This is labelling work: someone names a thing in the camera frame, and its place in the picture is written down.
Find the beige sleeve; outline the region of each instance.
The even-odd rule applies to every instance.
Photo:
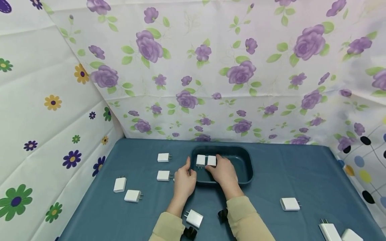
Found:
[[[232,198],[227,207],[229,226],[237,241],[275,241],[248,197]]]
[[[163,212],[158,218],[149,241],[179,241],[184,229],[181,218]]]

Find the blue tablecloth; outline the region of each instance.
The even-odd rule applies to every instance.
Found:
[[[158,216],[173,195],[173,180],[158,182],[158,170],[174,173],[192,149],[193,141],[121,139],[96,176],[61,235],[61,241],[148,240]],[[324,241],[321,218],[334,223],[340,234],[353,229],[365,241],[385,241],[380,228],[327,147],[259,143],[205,143],[238,145],[247,149],[254,166],[252,182],[244,193],[277,241]],[[157,154],[169,152],[169,163],[158,163]],[[114,193],[115,179],[127,178],[126,190],[141,190],[139,203],[124,201]],[[299,212],[284,212],[280,198],[296,197]],[[204,216],[197,241],[234,240],[217,212],[225,208],[219,188],[197,186],[185,206]]]

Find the sleeve cuff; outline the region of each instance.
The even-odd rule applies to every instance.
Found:
[[[234,197],[227,201],[228,219],[237,222],[253,213],[257,213],[247,196]]]
[[[156,226],[153,229],[153,234],[164,240],[180,240],[185,226],[182,224],[182,219],[163,212],[158,218]]]

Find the green flower print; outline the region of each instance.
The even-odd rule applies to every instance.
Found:
[[[79,135],[74,135],[72,141],[73,141],[74,144],[80,142],[80,136]]]
[[[32,193],[32,188],[25,189],[25,184],[21,184],[17,190],[10,188],[5,192],[7,197],[0,199],[0,217],[5,216],[6,221],[10,221],[17,215],[22,215],[25,211],[25,205],[32,202],[32,197],[28,197]]]
[[[46,213],[46,222],[49,221],[49,223],[52,223],[54,220],[57,220],[61,212],[62,204],[56,202],[55,205],[51,205],[49,211]]]
[[[3,72],[12,71],[11,67],[13,67],[13,65],[11,65],[8,60],[0,59],[0,70]]]
[[[105,107],[105,112],[103,113],[103,116],[105,117],[105,121],[111,121],[111,113],[108,107]]]

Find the yellow flower print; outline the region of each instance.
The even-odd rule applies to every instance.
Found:
[[[46,97],[46,102],[44,103],[45,106],[47,106],[48,110],[54,110],[60,108],[60,104],[62,103],[61,100],[59,100],[59,96],[50,95],[49,97]]]
[[[76,72],[74,73],[75,77],[78,77],[78,83],[86,84],[88,82],[88,73],[83,68],[82,64],[75,66]]]
[[[104,137],[102,138],[101,143],[102,143],[103,145],[106,145],[106,144],[108,143],[108,137],[107,137],[107,136],[104,136]]]

